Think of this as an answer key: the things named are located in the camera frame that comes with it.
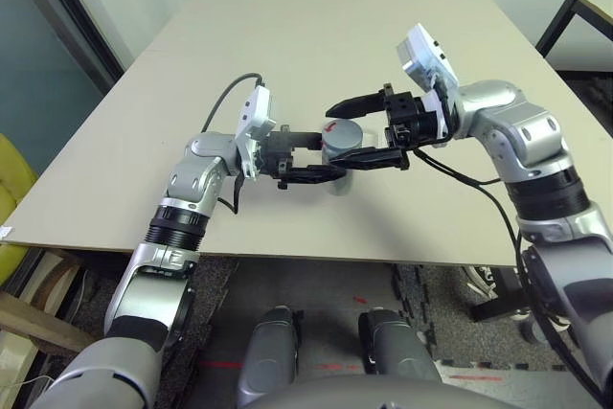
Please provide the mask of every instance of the desk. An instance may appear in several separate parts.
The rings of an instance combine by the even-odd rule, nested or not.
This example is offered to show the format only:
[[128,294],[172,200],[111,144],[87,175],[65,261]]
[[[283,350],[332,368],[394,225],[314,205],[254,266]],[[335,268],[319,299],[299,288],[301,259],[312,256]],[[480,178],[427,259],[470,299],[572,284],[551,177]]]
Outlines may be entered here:
[[[382,83],[420,94],[396,56],[396,45],[418,22],[442,44],[463,84],[509,80],[555,112],[587,191],[611,222],[611,140],[492,0],[189,0],[36,182],[6,222],[13,227],[6,240],[131,251],[183,147],[234,77],[262,73],[279,125],[319,130],[329,106]],[[233,133],[249,92],[248,85],[235,91],[211,129]],[[383,114],[359,122],[383,144]],[[477,178],[495,175],[475,140],[427,151]],[[298,160],[320,161],[318,152]],[[228,198],[232,181],[226,182]],[[491,190],[514,216],[504,186]],[[200,250],[514,264],[489,201],[415,158],[409,171],[358,171],[352,191],[341,197],[327,185],[283,192],[268,177],[247,182],[239,215],[218,206]]]
[[613,40],[613,0],[565,0],[536,43],[540,54],[547,56],[575,14]]

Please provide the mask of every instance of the black table frame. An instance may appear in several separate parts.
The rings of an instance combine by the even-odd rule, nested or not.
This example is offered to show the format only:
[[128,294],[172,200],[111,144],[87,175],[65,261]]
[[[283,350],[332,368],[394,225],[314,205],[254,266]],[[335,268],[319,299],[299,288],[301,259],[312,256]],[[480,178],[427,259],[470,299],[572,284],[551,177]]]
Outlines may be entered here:
[[593,28],[603,33],[609,40],[613,40],[613,24],[590,9],[581,0],[564,0],[547,30],[545,30],[543,36],[536,43],[536,50],[544,57],[547,56],[576,14],[587,21]]

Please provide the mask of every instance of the robotic arm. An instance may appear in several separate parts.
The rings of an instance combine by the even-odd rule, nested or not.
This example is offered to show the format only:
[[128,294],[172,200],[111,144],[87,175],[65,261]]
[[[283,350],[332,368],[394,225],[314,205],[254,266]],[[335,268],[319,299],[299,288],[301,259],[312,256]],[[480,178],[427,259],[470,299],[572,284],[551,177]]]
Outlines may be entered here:
[[202,132],[191,138],[108,307],[104,339],[81,352],[33,407],[153,407],[162,353],[185,328],[198,246],[227,176],[237,178],[236,209],[242,180],[260,173],[285,189],[338,179],[350,169],[406,170],[408,151],[468,137],[485,147],[515,205],[521,234],[532,244],[520,260],[530,278],[525,287],[548,312],[570,319],[593,378],[610,398],[613,238],[587,198],[556,119],[510,83],[460,87],[421,25],[397,51],[422,97],[395,94],[387,84],[326,114],[350,119],[385,111],[386,148],[356,148],[327,165],[294,167],[294,148],[321,149],[321,133],[293,133],[286,125],[272,131],[270,94],[262,85],[241,109],[234,136]]
[[613,237],[600,208],[587,197],[557,120],[511,83],[486,80],[458,87],[444,53],[421,25],[397,50],[403,69],[425,95],[395,95],[388,84],[377,94],[337,104],[328,116],[385,110],[388,147],[351,150],[331,163],[406,169],[407,150],[442,145],[451,137],[476,138],[507,187],[521,235],[532,244],[518,261],[530,280],[524,288],[538,307],[571,321],[589,370],[611,404]]

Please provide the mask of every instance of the yellow chair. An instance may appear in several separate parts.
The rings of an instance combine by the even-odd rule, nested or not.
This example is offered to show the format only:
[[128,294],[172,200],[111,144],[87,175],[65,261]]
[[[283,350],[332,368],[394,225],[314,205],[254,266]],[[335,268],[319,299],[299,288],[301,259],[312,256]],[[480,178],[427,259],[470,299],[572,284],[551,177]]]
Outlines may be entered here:
[[[7,220],[36,181],[36,174],[19,151],[0,134],[0,224]],[[21,263],[28,248],[14,244],[0,244],[0,284]]]

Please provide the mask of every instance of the red line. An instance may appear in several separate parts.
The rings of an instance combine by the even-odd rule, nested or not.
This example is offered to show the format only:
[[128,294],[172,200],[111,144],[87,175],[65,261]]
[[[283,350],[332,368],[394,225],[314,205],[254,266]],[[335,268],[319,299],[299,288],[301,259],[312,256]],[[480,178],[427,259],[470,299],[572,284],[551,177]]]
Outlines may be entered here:
[[487,382],[502,382],[502,377],[494,377],[492,375],[450,375],[449,378],[457,378],[458,380],[484,380]]
[[223,368],[223,369],[240,369],[242,363],[234,361],[200,361],[198,365],[202,368]]
[[340,371],[343,369],[343,366],[336,363],[326,363],[326,364],[318,364],[315,366],[315,369],[324,369],[326,371]]

